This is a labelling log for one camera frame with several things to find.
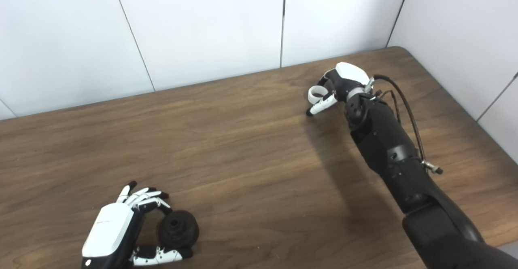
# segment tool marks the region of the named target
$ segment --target cable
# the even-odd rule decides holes
[[[372,77],[374,78],[374,80],[380,79],[380,80],[383,80],[383,81],[387,81],[399,93],[399,96],[401,97],[401,100],[403,100],[403,104],[405,105],[405,108],[407,108],[408,116],[410,117],[410,122],[412,123],[412,128],[414,129],[414,134],[416,134],[416,140],[418,142],[418,147],[419,147],[419,152],[420,152],[421,160],[425,161],[426,158],[425,158],[424,148],[422,147],[421,138],[420,138],[420,135],[419,135],[418,125],[416,124],[416,119],[414,118],[414,114],[412,113],[412,109],[410,108],[410,105],[409,105],[409,103],[407,101],[407,98],[405,97],[405,95],[403,94],[403,92],[401,91],[399,86],[396,84],[396,82],[392,81],[392,79],[390,79],[390,77],[385,76],[385,75],[374,75]]]
[[[394,100],[394,109],[396,109],[396,118],[397,118],[397,121],[401,124],[401,116],[399,115],[399,107],[397,105],[397,99],[396,99],[396,95],[394,95],[394,92],[392,90],[385,91],[385,93],[383,93],[383,95],[381,95],[379,100],[382,100],[383,97],[385,97],[385,95],[387,93],[390,93],[392,96],[392,99]]]

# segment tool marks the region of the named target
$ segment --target black object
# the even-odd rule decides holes
[[[200,228],[190,212],[175,210],[159,223],[157,233],[160,244],[168,249],[186,249],[198,241]]]
[[[381,99],[358,93],[345,100],[341,96],[339,101],[346,103],[344,114],[351,136],[365,162],[383,179],[405,214],[403,229],[426,267],[518,269],[518,260],[485,244],[472,221],[426,173],[422,165],[424,150],[403,92],[387,76],[374,75],[374,79],[388,81],[401,96],[416,133],[420,153],[392,109]],[[338,86],[335,84],[337,94],[348,94],[354,87],[346,81]]]

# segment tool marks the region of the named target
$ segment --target black joint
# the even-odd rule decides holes
[[[132,180],[128,183],[129,189],[132,190],[133,188],[137,187],[137,181]]]
[[[192,258],[193,256],[193,250],[191,248],[176,249],[176,251],[182,256],[182,259]]]
[[[157,255],[157,247],[139,246],[138,252],[135,254],[138,258],[155,258]]]

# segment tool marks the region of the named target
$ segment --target wooden table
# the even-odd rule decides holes
[[[517,240],[516,164],[407,51],[387,48],[0,122],[0,268],[79,268],[98,210],[131,179],[200,224],[194,258],[161,268],[423,268],[343,106],[305,116],[308,88],[340,61],[400,84],[445,170],[433,178],[487,243]]]

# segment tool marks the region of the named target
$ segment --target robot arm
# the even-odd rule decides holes
[[[131,181],[116,202],[100,210],[83,245],[82,269],[129,269],[193,255],[190,247],[198,238],[198,226],[192,214],[173,212],[163,201],[169,195],[155,188],[143,188],[130,195],[136,185]],[[161,246],[136,246],[145,215],[155,209],[165,214],[159,226]]]
[[[382,75],[369,79],[360,68],[339,63],[324,74],[317,86],[331,81],[334,90],[326,95],[346,104],[344,114],[351,136],[368,166],[383,179],[405,214],[403,228],[426,267],[517,268],[515,258],[484,243],[471,220],[433,182],[427,169],[440,169],[422,159],[424,153],[417,153],[392,109],[372,95],[377,79],[392,82]],[[315,90],[310,89],[309,93],[314,94]],[[323,106],[329,107],[325,101],[323,96],[306,114],[312,116],[324,110]]]

